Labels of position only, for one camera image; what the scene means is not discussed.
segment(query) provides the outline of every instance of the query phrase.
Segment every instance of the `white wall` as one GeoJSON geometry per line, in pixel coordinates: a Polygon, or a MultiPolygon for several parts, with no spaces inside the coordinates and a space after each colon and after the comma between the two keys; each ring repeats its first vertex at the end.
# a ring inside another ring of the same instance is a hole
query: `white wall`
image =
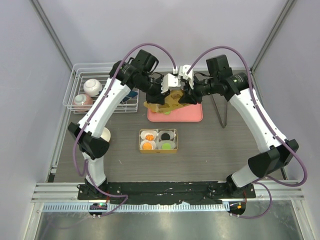
{"type": "MultiPolygon", "coordinates": [[[[319,9],[318,0],[297,1],[256,72],[266,110],[279,129],[300,145],[298,153],[308,169],[303,192],[316,226],[320,222],[319,9]]],[[[296,160],[287,172],[291,178],[302,178],[296,160]]]]}
{"type": "MultiPolygon", "coordinates": [[[[73,64],[121,60],[153,42],[177,64],[191,64],[217,45],[236,48],[253,64],[286,0],[40,0],[73,64]]],[[[170,60],[152,49],[160,67],[170,60]]],[[[216,51],[216,56],[225,51],[216,51]]],[[[233,54],[232,67],[243,67],[233,54]]],[[[197,65],[205,68],[205,58],[197,65]]]]}
{"type": "Polygon", "coordinates": [[[0,1],[0,233],[20,240],[43,182],[70,71],[28,0],[0,1]]]}

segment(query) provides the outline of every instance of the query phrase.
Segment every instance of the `dish rack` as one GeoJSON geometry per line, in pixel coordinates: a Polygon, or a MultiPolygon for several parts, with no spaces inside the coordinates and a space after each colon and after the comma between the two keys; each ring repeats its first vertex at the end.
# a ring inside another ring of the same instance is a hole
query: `dish rack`
{"type": "MultiPolygon", "coordinates": [[[[75,114],[85,114],[88,112],[93,105],[85,105],[82,108],[79,105],[73,104],[74,98],[78,94],[85,93],[84,84],[89,79],[97,79],[102,84],[102,87],[104,87],[107,83],[109,72],[111,71],[113,65],[114,63],[75,64],[72,68],[69,83],[65,91],[63,105],[69,110],[73,111],[75,114]]],[[[127,100],[126,102],[120,102],[114,110],[114,113],[136,113],[138,111],[139,91],[138,89],[133,89],[133,91],[137,92],[137,96],[127,100]]],[[[91,98],[93,99],[94,104],[98,98],[98,95],[91,98]]]]}

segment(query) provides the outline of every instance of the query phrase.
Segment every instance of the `gray wood tabletop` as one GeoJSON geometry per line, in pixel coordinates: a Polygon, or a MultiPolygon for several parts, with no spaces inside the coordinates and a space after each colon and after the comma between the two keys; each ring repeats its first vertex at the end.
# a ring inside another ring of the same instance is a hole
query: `gray wood tabletop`
{"type": "MultiPolygon", "coordinates": [[[[215,95],[223,116],[225,99],[215,95]]],[[[110,182],[153,181],[224,181],[226,177],[247,164],[248,158],[259,153],[254,137],[244,120],[229,104],[227,126],[223,129],[209,96],[203,98],[201,122],[150,122],[143,106],[144,93],[139,93],[136,113],[114,113],[106,127],[111,132],[110,148],[104,156],[104,171],[110,182]],[[176,154],[141,154],[138,150],[140,129],[177,129],[176,154]]],[[[74,114],[77,123],[84,115],[74,114]]],[[[72,160],[74,139],[65,134],[55,182],[83,182],[72,160]]],[[[77,162],[84,159],[78,150],[77,162]]],[[[273,174],[281,179],[280,171],[273,174]]]]}

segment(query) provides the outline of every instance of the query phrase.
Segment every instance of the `green food item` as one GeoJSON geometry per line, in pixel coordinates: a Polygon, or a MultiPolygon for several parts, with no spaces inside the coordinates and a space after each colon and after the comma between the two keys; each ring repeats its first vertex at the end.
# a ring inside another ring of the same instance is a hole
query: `green food item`
{"type": "Polygon", "coordinates": [[[170,150],[171,149],[171,144],[170,143],[164,143],[162,145],[162,149],[163,150],[170,150]]]}

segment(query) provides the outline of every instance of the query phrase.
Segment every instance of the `orange food item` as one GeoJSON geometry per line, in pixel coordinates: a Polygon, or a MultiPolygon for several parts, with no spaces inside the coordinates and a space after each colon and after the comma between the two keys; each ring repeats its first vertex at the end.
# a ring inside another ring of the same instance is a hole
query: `orange food item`
{"type": "Polygon", "coordinates": [[[148,140],[148,141],[152,141],[155,138],[154,138],[153,135],[147,135],[147,136],[145,136],[145,139],[148,140]]]}
{"type": "Polygon", "coordinates": [[[146,142],[142,145],[143,150],[152,150],[152,144],[150,142],[146,142]]]}

